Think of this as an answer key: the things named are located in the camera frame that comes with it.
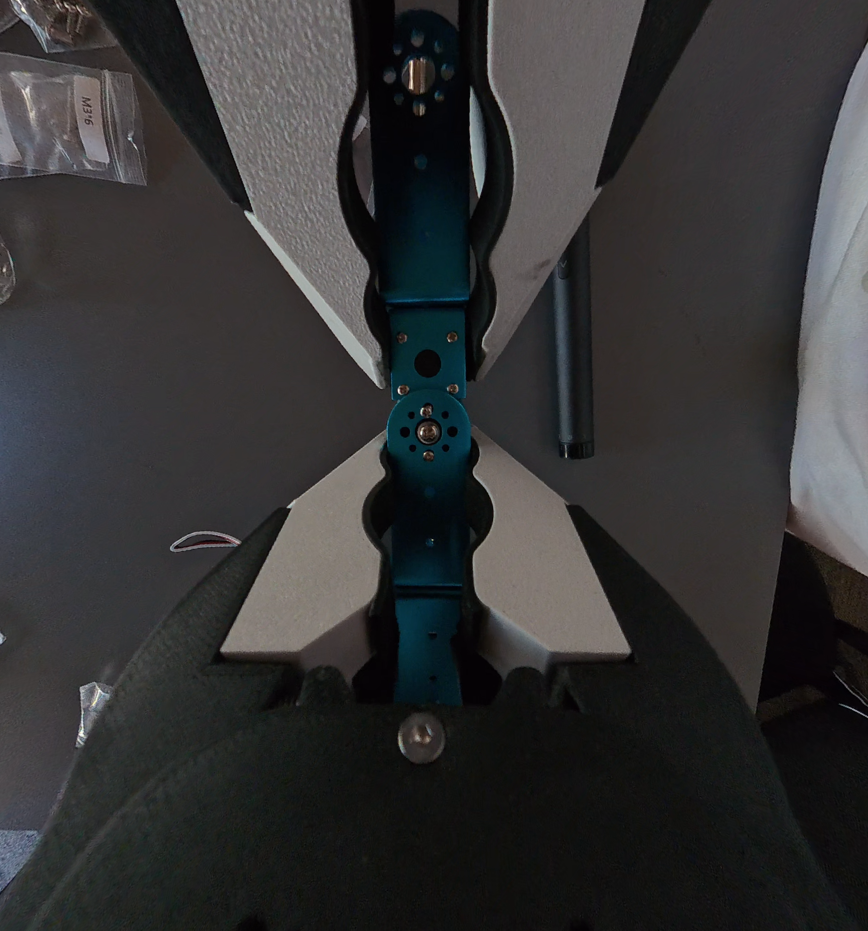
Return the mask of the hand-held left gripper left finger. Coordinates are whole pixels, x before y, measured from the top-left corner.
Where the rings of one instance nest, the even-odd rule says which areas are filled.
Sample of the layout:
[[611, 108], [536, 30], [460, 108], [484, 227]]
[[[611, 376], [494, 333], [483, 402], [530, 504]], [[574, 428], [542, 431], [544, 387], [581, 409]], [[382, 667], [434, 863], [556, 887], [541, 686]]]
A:
[[380, 539], [391, 523], [384, 444], [373, 439], [291, 504], [223, 658], [332, 667], [358, 700], [393, 700], [399, 634]]

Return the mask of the black electric screwdriver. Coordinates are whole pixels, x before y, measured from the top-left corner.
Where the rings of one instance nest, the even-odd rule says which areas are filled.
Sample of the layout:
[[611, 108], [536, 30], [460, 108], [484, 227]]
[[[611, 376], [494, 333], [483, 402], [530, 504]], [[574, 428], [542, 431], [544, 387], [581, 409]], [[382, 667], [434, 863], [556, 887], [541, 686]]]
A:
[[557, 262], [553, 289], [559, 454], [594, 453], [590, 218], [585, 217]]

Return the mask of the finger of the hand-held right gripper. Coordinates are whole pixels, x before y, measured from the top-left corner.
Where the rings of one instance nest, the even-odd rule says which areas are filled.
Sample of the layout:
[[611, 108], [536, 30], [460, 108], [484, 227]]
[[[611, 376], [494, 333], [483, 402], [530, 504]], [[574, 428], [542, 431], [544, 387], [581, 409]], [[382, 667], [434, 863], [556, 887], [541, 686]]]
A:
[[338, 192], [339, 147], [357, 93], [350, 3], [178, 6], [251, 201], [250, 223], [382, 387], [382, 349], [363, 303], [369, 265]]
[[466, 3], [485, 119], [469, 377], [485, 378], [596, 197], [644, 1]]

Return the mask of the blue toy robot arm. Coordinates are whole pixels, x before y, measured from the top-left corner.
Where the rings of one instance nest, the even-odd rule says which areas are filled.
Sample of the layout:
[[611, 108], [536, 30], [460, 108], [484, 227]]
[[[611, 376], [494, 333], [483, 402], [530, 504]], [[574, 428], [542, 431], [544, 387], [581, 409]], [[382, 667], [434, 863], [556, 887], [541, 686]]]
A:
[[394, 700], [458, 706], [453, 640], [470, 531], [466, 394], [469, 83], [458, 29], [435, 11], [398, 13], [370, 72], [377, 287], [393, 409], [385, 460], [398, 646]]

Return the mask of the person's white shirt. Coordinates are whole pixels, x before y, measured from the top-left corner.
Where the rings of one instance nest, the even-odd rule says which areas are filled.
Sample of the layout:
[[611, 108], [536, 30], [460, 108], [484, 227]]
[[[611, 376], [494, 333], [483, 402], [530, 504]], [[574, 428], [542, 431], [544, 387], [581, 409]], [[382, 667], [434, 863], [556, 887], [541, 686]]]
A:
[[798, 382], [788, 528], [868, 576], [868, 43], [823, 171]]

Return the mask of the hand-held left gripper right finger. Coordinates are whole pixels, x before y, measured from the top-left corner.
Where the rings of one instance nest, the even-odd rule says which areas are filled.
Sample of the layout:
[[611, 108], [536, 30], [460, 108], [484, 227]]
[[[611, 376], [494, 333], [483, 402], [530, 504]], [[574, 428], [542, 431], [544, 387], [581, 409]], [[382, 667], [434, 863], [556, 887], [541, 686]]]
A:
[[630, 646], [564, 499], [478, 428], [465, 507], [457, 668], [462, 702], [515, 669], [619, 662]]

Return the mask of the dark grey desk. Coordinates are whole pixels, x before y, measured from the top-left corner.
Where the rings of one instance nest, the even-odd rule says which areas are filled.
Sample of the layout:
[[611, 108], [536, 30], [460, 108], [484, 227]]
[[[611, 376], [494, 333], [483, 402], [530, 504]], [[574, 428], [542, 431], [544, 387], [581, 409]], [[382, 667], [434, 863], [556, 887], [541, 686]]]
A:
[[[754, 703], [820, 177], [868, 2], [712, 2], [591, 211], [595, 455], [557, 452], [551, 290], [472, 421], [584, 507]], [[382, 430], [359, 369], [136, 80], [149, 185], [0, 182], [0, 829], [37, 830], [112, 683], [243, 537]]]

